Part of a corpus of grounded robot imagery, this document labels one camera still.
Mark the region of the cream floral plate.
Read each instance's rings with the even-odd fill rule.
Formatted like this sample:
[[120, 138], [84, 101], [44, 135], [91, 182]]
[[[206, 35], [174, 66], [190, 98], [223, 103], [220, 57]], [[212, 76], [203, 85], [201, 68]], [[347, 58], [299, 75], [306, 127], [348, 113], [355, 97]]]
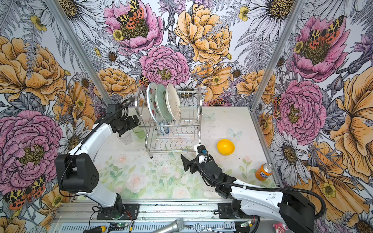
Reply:
[[177, 90], [172, 84], [168, 84], [166, 88], [166, 104], [169, 113], [176, 122], [181, 120], [181, 103]]

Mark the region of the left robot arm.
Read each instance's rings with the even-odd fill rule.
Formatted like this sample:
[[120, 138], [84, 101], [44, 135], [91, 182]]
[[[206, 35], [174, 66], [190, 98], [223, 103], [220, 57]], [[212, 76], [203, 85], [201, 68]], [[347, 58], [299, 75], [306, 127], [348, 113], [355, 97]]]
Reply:
[[84, 196], [94, 201], [100, 213], [111, 218], [123, 216], [125, 209], [122, 198], [100, 182], [93, 160], [112, 134], [122, 136], [138, 127], [138, 117], [129, 115], [131, 102], [110, 104], [107, 113], [96, 120], [88, 135], [68, 152], [59, 154], [55, 160], [59, 189], [74, 197]]

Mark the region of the blue white ceramic bowl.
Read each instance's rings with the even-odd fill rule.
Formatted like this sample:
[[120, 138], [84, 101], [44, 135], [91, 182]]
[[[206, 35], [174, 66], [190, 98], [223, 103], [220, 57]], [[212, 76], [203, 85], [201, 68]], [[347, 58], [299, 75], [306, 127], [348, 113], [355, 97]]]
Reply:
[[160, 131], [161, 134], [165, 134], [165, 135], [168, 135], [169, 132], [170, 132], [170, 128], [169, 128], [169, 123], [167, 121], [161, 121], [159, 124], [158, 124], [158, 129]]

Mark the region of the yellow plastic bowl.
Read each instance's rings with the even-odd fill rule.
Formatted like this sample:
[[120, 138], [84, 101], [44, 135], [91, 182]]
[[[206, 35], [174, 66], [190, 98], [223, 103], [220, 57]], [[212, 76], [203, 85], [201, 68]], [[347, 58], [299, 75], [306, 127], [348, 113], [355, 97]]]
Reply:
[[231, 140], [221, 139], [217, 143], [217, 150], [222, 155], [231, 155], [235, 152], [235, 145]]

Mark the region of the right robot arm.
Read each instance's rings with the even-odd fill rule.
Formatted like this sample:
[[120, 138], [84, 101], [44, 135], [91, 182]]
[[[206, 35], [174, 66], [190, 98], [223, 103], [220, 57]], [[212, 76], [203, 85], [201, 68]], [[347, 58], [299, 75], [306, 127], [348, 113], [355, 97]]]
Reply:
[[238, 218], [259, 216], [276, 220], [295, 233], [314, 230], [316, 208], [302, 192], [292, 188], [261, 188], [223, 173], [212, 156], [188, 160], [180, 156], [185, 171], [198, 172], [221, 197], [231, 199], [232, 214]]

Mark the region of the green plastic tumbler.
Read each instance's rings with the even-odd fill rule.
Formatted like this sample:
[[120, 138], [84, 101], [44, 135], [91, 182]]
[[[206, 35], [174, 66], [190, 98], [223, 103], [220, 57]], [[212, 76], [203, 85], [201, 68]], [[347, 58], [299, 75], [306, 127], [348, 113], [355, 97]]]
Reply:
[[133, 129], [133, 132], [134, 134], [139, 138], [139, 139], [143, 139], [146, 137], [146, 133], [145, 133], [145, 130], [141, 127], [136, 127]]

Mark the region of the clear plastic tumbler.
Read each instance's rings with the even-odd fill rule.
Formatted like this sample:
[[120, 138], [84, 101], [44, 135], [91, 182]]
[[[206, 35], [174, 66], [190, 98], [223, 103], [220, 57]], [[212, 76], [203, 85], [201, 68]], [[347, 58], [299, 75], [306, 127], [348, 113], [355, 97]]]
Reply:
[[127, 131], [122, 135], [119, 135], [119, 133], [117, 133], [117, 138], [125, 145], [130, 145], [133, 142], [131, 131]]

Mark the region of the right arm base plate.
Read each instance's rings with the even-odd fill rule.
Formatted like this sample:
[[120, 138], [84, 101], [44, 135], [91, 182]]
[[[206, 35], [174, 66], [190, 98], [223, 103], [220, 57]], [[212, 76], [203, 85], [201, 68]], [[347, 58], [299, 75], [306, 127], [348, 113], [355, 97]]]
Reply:
[[219, 219], [231, 219], [231, 218], [239, 219], [240, 218], [238, 214], [235, 214], [233, 212], [233, 209], [230, 203], [218, 203], [217, 211], [218, 211]]

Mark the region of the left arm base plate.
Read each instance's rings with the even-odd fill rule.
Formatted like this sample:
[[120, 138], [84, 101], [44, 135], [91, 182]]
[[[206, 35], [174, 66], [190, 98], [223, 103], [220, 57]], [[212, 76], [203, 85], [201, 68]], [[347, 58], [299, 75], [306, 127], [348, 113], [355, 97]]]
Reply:
[[122, 207], [106, 207], [99, 211], [97, 220], [136, 220], [139, 214], [139, 204], [124, 204]]

